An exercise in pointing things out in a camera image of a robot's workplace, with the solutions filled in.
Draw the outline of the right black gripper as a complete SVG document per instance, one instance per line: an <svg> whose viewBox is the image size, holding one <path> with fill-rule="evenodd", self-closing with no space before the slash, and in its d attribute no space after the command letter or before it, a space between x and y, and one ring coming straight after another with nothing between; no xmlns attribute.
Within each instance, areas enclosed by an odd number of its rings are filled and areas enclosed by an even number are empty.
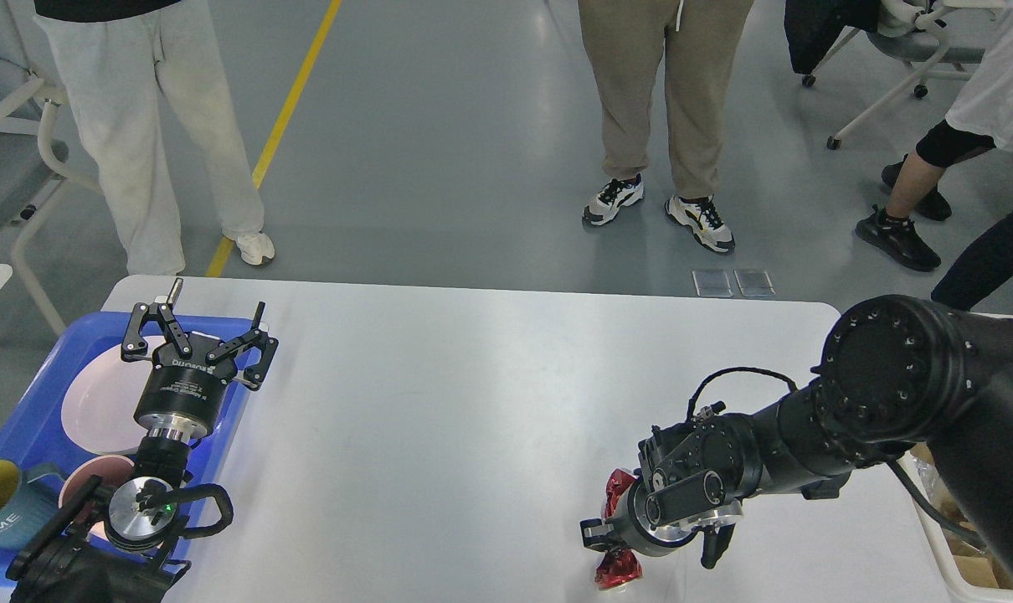
<svg viewBox="0 0 1013 603"><path fill-rule="evenodd" d="M661 557L704 537L702 559L720 559L743 519L743 505L720 477L688 477L651 489L637 480L619 502L618 518L579 522L582 545L592 552L633 549Z"/></svg>

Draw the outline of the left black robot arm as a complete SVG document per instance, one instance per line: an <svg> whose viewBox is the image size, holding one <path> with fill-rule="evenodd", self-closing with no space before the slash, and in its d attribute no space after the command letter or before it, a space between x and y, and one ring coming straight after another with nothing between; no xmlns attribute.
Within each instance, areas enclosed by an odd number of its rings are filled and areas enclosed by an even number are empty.
<svg viewBox="0 0 1013 603"><path fill-rule="evenodd" d="M227 489L190 483L196 445L212 435L231 383L260 389L278 341L259 302L231 340L186 331L174 316L176 279L161 301L131 310L120 356L151 364L136 405L146 429L131 475L116 487L92 476L8 566L13 602L159 602L188 572L182 539L214 537L234 522Z"/></svg>

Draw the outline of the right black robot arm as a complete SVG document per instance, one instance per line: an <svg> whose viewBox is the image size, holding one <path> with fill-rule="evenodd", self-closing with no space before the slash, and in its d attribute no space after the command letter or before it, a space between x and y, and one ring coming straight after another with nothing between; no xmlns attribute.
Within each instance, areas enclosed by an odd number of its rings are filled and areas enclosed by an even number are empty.
<svg viewBox="0 0 1013 603"><path fill-rule="evenodd" d="M851 471L924 443L975 532L1013 579L1013 318L908 296L852 307L825 340L815 378L755 414L704 409L653 427L640 466L616 472L602 518L580 524L610 586L638 576L636 554L666 556L704 535L702 566L728 549L741 501L798 492L838 497Z"/></svg>

